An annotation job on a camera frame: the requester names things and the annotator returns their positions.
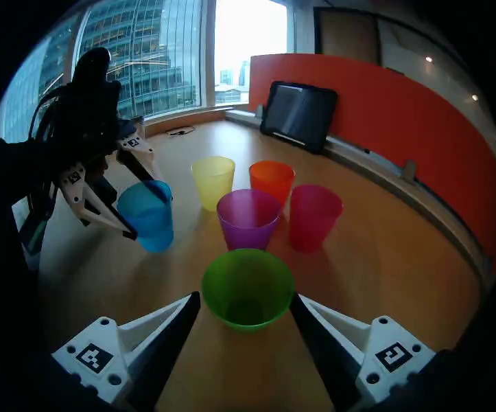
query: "glass building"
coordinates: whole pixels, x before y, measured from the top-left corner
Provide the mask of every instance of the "glass building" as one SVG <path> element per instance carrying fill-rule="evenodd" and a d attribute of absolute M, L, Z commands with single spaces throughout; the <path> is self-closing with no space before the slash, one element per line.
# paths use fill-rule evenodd
<path fill-rule="evenodd" d="M 68 83 L 65 66 L 94 47 L 110 52 L 107 80 L 122 83 L 120 117 L 199 106 L 201 7 L 201 0 L 105 0 L 62 22 L 11 81 L 0 102 L 0 137 L 25 141 L 38 101 Z"/>
<path fill-rule="evenodd" d="M 200 105 L 200 0 L 104 1 L 90 11 L 80 56 L 105 47 L 122 83 L 121 117 Z"/>

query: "orange wall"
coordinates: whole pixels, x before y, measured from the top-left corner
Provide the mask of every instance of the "orange wall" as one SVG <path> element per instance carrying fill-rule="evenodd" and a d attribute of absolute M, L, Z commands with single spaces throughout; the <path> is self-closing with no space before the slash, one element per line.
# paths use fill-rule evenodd
<path fill-rule="evenodd" d="M 496 268 L 496 158 L 448 101 L 413 80 L 368 63 L 321 54 L 254 56 L 250 110 L 266 104 L 275 80 L 333 89 L 330 133 L 403 167 L 471 228 Z"/>

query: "plastic cup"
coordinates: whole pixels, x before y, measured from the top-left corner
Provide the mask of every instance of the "plastic cup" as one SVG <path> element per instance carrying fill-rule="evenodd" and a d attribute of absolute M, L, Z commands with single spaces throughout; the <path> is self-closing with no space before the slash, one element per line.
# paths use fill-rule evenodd
<path fill-rule="evenodd" d="M 260 190 L 235 190 L 223 196 L 217 204 L 217 215 L 228 250 L 265 250 L 280 211 L 277 199 Z"/>
<path fill-rule="evenodd" d="M 343 202 L 331 190 L 318 185 L 295 187 L 290 203 L 290 244 L 300 252 L 318 250 L 342 212 Z"/>
<path fill-rule="evenodd" d="M 165 202 L 146 186 L 153 185 L 165 195 Z M 137 230 L 137 240 L 149 252 L 167 249 L 174 239 L 172 189 L 164 182 L 140 182 L 118 199 L 118 212 Z"/>
<path fill-rule="evenodd" d="M 195 161 L 191 170 L 202 207 L 215 211 L 219 199 L 233 188 L 235 162 L 221 156 L 206 157 Z"/>
<path fill-rule="evenodd" d="M 295 171 L 278 161 L 258 161 L 250 166 L 252 189 L 273 195 L 284 207 L 295 179 Z"/>
<path fill-rule="evenodd" d="M 238 249 L 219 256 L 202 279 L 209 310 L 243 331 L 261 329 L 290 306 L 294 280 L 277 257 L 257 249 Z"/>

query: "green cup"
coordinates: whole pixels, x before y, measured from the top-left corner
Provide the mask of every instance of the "green cup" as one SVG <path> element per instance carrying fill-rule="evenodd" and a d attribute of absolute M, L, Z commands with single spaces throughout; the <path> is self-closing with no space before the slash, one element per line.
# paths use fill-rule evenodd
<path fill-rule="evenodd" d="M 219 256 L 202 279 L 202 296 L 232 328 L 253 331 L 276 321 L 290 306 L 294 279 L 277 257 L 258 249 Z"/>

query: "robotic arm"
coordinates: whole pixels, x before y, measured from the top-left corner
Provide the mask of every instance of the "robotic arm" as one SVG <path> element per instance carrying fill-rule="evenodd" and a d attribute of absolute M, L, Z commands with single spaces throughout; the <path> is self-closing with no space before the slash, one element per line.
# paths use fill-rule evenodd
<path fill-rule="evenodd" d="M 118 162 L 139 180 L 156 178 L 153 149 L 140 136 L 132 120 L 117 117 L 121 85 L 105 80 L 109 62 L 106 49 L 88 51 L 78 61 L 72 82 L 44 96 L 33 116 L 29 139 L 52 145 L 63 164 L 70 159 L 74 161 L 52 180 L 36 186 L 28 196 L 30 214 L 20 230 L 20 237 L 30 253 L 41 250 L 58 189 L 85 225 L 94 222 L 120 231 L 127 238 L 137 238 L 135 229 L 113 207 L 117 192 L 112 185 L 103 176 L 97 181 L 86 180 L 86 173 L 93 164 L 114 152 Z M 37 113 L 42 107 L 45 112 L 33 137 Z M 146 184 L 146 187 L 163 202 L 168 201 L 156 186 Z"/>

